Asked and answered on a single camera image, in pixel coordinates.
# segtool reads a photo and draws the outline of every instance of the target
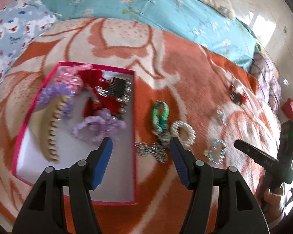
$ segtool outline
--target pearl hair tie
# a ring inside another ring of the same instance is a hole
[[[182,140],[180,138],[179,128],[185,128],[188,131],[189,138],[187,140]],[[180,120],[175,121],[172,124],[172,126],[170,128],[170,133],[171,133],[172,137],[178,137],[181,145],[187,150],[190,150],[190,147],[194,144],[194,141],[196,138],[194,129],[188,123],[185,123]]]

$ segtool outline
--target green beaded bracelet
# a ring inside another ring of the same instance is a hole
[[[159,111],[158,108],[160,107],[160,105],[163,106],[163,112],[160,116],[159,116]],[[168,114],[169,114],[169,107],[165,102],[162,101],[158,101],[157,103],[154,105],[153,107],[153,111],[152,111],[152,121],[153,121],[153,127],[155,129],[155,133],[156,134],[160,134],[162,133],[164,130],[167,129],[167,119],[168,119]]]

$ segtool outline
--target orange and white blanket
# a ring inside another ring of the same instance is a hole
[[[236,150],[236,139],[277,154],[269,116],[255,98],[256,80],[222,56],[170,32],[133,21],[91,18],[54,26],[16,61],[0,86],[0,213],[11,222],[30,187],[11,174],[15,141],[27,109],[41,83],[59,61],[118,66],[136,71],[136,139],[151,144],[151,109],[155,101],[169,105],[169,125],[182,120],[192,125],[197,139],[193,152],[208,161],[203,152],[213,140],[227,142],[222,168],[234,165],[254,192],[263,169]],[[228,87],[240,80],[249,97],[239,107],[229,97]],[[227,114],[226,126],[215,119],[217,106]],[[152,156],[137,155],[137,204],[95,206],[103,233],[178,233],[191,192],[180,183],[171,157],[166,164]],[[217,196],[213,199],[208,229],[215,222]],[[69,201],[67,222],[72,231]]]

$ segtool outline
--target pink scrunchie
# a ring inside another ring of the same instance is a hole
[[[84,63],[80,66],[66,67],[61,70],[60,74],[54,79],[55,83],[65,83],[69,85],[69,88],[75,91],[76,94],[79,94],[84,87],[84,83],[80,76],[78,75],[79,71],[92,69],[92,65]]]

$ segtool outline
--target blue gripper pad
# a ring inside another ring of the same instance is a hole
[[[102,153],[97,161],[95,168],[93,169],[93,179],[91,182],[91,187],[93,189],[96,189],[96,187],[100,185],[102,182],[105,170],[107,168],[107,164],[112,155],[112,150],[113,150],[113,143],[112,143],[112,140],[109,139],[105,147],[102,149]]]
[[[169,144],[169,149],[170,149],[170,154],[174,161],[179,179],[181,183],[185,185],[187,189],[189,189],[191,186],[189,168],[180,152],[181,150],[184,151],[184,149],[182,146],[181,148],[179,148],[178,145],[173,141],[173,139],[171,140]]]

